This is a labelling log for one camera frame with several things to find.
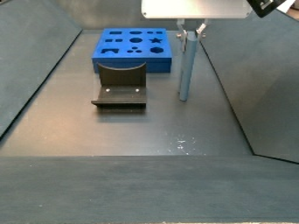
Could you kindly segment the white gripper two body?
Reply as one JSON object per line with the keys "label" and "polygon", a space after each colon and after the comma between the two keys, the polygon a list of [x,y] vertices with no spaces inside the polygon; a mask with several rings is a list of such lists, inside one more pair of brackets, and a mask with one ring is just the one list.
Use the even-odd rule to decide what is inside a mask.
{"label": "white gripper two body", "polygon": [[146,18],[244,18],[247,0],[142,0]]}

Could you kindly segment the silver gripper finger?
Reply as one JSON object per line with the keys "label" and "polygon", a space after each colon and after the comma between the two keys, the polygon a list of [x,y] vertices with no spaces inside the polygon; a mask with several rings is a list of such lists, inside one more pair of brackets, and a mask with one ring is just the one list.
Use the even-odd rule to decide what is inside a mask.
{"label": "silver gripper finger", "polygon": [[208,26],[208,23],[210,23],[210,20],[206,18],[204,20],[203,20],[203,23],[200,24],[200,26],[196,28],[196,30],[195,30],[195,34],[196,34],[196,37],[198,37],[198,40],[200,41],[202,40],[202,38],[203,38],[203,36],[204,36],[204,30],[206,30],[206,28],[207,28],[207,26]]}
{"label": "silver gripper finger", "polygon": [[176,34],[176,38],[182,41],[182,51],[186,52],[186,45],[187,45],[187,31],[183,29],[183,25],[184,25],[184,19],[179,18],[176,20],[176,26],[178,26],[178,34]]}

